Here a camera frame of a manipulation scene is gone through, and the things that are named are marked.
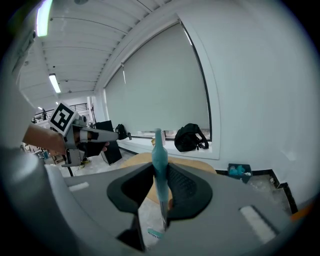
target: white ceiling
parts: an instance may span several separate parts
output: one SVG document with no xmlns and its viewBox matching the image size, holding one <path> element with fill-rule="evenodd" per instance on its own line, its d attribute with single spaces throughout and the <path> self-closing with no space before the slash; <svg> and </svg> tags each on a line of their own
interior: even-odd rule
<svg viewBox="0 0 320 256">
<path fill-rule="evenodd" d="M 37 37 L 20 73 L 20 89 L 35 107 L 93 91 L 119 43 L 142 20 L 171 0 L 54 0 L 48 35 Z M 55 73 L 57 95 L 48 75 Z"/>
</svg>

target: teal toothbrush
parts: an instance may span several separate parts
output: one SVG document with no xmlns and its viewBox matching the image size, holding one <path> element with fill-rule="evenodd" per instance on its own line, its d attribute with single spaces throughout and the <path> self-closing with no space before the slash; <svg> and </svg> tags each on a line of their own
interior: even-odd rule
<svg viewBox="0 0 320 256">
<path fill-rule="evenodd" d="M 155 146 L 152 150 L 152 164 L 155 171 L 155 187 L 160 202 L 163 229 L 167 228 L 169 188 L 167 183 L 168 152 L 164 148 L 161 129 L 155 129 Z"/>
</svg>

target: roller blind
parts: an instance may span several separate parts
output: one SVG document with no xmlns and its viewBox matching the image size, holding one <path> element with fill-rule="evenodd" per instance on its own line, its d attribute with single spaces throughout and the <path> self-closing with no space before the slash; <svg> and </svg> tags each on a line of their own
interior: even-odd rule
<svg viewBox="0 0 320 256">
<path fill-rule="evenodd" d="M 178 130 L 188 123 L 209 129 L 204 83 L 180 24 L 143 45 L 105 88 L 109 118 L 137 131 Z"/>
</svg>

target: human arm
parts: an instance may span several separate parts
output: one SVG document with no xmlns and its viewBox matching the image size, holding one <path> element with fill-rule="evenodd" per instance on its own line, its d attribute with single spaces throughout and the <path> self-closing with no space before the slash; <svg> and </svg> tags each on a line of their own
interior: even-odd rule
<svg viewBox="0 0 320 256">
<path fill-rule="evenodd" d="M 88 140 L 91 139 L 91 133 L 88 134 Z M 80 134 L 78 131 L 74 133 L 74 141 L 78 143 Z M 43 128 L 39 125 L 31 123 L 24 135 L 23 142 L 39 148 L 55 151 L 61 155 L 66 154 L 66 146 L 64 138 L 56 131 Z M 109 143 L 106 142 L 102 151 L 106 151 Z"/>
</svg>

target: white window shade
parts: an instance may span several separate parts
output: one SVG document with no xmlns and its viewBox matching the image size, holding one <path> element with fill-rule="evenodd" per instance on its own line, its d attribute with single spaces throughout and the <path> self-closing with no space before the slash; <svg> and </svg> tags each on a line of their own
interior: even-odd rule
<svg viewBox="0 0 320 256">
<path fill-rule="evenodd" d="M 143 45 L 105 88 L 109 118 L 137 131 L 209 129 L 208 105 L 196 56 L 180 24 Z"/>
</svg>

